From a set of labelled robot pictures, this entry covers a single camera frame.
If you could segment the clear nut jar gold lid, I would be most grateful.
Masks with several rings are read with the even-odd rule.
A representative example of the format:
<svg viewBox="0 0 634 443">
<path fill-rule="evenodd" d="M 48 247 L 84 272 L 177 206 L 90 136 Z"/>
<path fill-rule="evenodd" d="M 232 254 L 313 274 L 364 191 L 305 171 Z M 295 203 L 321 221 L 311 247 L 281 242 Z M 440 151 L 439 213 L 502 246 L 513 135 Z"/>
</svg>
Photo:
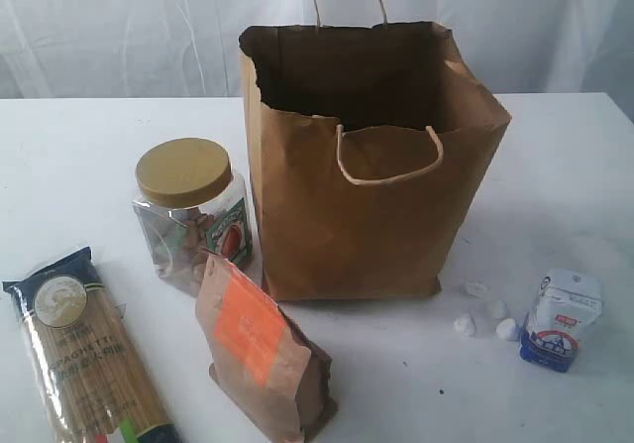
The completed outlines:
<svg viewBox="0 0 634 443">
<path fill-rule="evenodd" d="M 160 279 L 195 296 L 210 253 L 238 267 L 251 259 L 246 185 L 224 147 L 199 138 L 164 142 L 142 155 L 135 175 L 141 197 L 133 210 Z"/>
</svg>

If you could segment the brown paper shopping bag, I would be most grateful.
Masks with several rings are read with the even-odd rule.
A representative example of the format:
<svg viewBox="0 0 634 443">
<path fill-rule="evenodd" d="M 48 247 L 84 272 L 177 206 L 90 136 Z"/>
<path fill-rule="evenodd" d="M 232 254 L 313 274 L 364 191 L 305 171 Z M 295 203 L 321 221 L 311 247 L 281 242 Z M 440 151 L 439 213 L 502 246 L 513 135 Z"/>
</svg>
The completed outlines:
<svg viewBox="0 0 634 443">
<path fill-rule="evenodd" d="M 265 291 L 437 293 L 511 120 L 451 30 L 251 26 L 239 47 Z"/>
</svg>

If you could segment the white printed snack pouch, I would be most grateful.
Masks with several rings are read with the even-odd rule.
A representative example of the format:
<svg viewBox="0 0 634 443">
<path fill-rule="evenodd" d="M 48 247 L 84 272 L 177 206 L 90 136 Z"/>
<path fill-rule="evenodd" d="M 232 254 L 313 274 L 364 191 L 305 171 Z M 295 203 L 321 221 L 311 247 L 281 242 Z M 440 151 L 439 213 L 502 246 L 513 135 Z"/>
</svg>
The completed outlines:
<svg viewBox="0 0 634 443">
<path fill-rule="evenodd" d="M 567 372 L 602 307 L 602 284 L 598 279 L 575 271 L 549 270 L 521 327 L 520 357 L 559 373 Z"/>
</svg>

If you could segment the kraft pouch orange label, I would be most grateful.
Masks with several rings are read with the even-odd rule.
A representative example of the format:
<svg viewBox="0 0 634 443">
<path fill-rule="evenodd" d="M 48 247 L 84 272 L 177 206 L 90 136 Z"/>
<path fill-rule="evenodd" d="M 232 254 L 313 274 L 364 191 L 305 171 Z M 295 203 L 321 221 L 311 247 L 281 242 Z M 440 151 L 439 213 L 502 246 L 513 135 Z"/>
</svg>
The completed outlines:
<svg viewBox="0 0 634 443">
<path fill-rule="evenodd" d="M 333 418 L 331 357 L 233 263 L 207 258 L 195 313 L 211 379 L 271 442 L 310 442 Z"/>
</svg>

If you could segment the spaghetti packet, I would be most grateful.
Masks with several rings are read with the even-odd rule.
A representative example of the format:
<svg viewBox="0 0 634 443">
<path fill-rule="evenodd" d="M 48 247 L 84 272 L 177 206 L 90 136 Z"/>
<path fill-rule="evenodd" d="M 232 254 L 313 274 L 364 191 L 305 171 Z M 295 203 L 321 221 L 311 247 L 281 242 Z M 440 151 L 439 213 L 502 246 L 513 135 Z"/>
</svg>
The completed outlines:
<svg viewBox="0 0 634 443">
<path fill-rule="evenodd" d="M 84 247 L 6 280 L 58 442 L 177 442 L 180 436 Z"/>
</svg>

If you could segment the white backdrop curtain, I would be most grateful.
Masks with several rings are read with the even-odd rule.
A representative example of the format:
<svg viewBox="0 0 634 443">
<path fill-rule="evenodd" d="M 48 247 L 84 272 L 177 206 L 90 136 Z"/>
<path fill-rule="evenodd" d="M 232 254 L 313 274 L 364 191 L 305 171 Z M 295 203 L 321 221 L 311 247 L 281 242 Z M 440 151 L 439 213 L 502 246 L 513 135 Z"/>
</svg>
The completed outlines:
<svg viewBox="0 0 634 443">
<path fill-rule="evenodd" d="M 432 20 L 495 92 L 633 91 L 633 0 L 1 0 L 5 98 L 231 96 L 250 25 Z"/>
</svg>

